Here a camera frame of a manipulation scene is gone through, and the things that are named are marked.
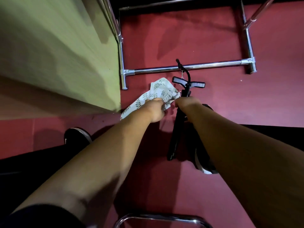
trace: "leaf print fabric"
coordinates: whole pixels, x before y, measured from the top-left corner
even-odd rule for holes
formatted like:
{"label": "leaf print fabric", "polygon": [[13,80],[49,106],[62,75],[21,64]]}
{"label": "leaf print fabric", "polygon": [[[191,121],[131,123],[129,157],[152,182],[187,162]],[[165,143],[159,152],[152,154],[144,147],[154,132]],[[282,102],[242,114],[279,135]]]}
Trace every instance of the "leaf print fabric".
{"label": "leaf print fabric", "polygon": [[170,104],[180,97],[180,93],[166,78],[161,78],[151,83],[150,90],[142,94],[135,102],[133,102],[124,112],[121,114],[120,119],[124,119],[132,111],[135,111],[145,104],[146,100],[154,98],[162,98],[165,102],[164,110],[170,107]]}

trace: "black sleeve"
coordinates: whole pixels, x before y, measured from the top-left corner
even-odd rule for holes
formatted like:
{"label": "black sleeve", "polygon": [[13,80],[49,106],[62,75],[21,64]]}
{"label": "black sleeve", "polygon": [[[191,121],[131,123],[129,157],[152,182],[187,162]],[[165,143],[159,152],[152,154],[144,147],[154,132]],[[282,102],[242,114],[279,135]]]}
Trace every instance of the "black sleeve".
{"label": "black sleeve", "polygon": [[53,205],[32,205],[11,214],[0,228],[85,228],[86,226],[69,211]]}

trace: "black shoe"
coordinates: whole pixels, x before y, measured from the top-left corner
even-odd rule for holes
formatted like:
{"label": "black shoe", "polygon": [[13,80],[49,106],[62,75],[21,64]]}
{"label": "black shoe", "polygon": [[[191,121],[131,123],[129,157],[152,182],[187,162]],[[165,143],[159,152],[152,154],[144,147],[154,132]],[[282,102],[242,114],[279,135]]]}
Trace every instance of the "black shoe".
{"label": "black shoe", "polygon": [[92,138],[88,132],[80,128],[70,128],[64,133],[64,143],[76,153],[82,151],[92,143]]}

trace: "forearm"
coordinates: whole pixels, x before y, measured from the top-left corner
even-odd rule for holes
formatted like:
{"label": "forearm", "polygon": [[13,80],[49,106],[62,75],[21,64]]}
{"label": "forearm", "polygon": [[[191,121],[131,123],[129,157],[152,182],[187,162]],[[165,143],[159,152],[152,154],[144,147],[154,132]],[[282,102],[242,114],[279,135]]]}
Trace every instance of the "forearm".
{"label": "forearm", "polygon": [[144,109],[132,112],[64,165],[17,209],[35,203],[50,203],[82,218],[86,203],[104,189],[107,190],[103,197],[107,204],[111,203],[150,121],[150,115]]}
{"label": "forearm", "polygon": [[304,153],[192,105],[193,122],[215,167],[257,227],[303,224]]}

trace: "fabric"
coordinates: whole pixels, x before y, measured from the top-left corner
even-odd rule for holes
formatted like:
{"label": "fabric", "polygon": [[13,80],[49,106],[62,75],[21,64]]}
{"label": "fabric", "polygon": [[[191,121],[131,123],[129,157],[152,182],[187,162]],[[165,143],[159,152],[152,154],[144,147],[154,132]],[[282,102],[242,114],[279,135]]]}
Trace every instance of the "fabric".
{"label": "fabric", "polygon": [[85,228],[86,226],[69,211],[53,205],[32,205],[11,214],[0,228],[54,228],[73,227]]}
{"label": "fabric", "polygon": [[154,98],[162,98],[165,107],[163,110],[166,110],[170,107],[170,104],[177,98],[180,97],[180,93],[176,88],[169,82],[166,78],[161,78],[155,82],[151,83],[150,90],[142,94],[135,102],[133,102],[124,112],[121,114],[121,119],[124,119],[131,112],[139,109],[145,104],[146,100],[152,100]]}

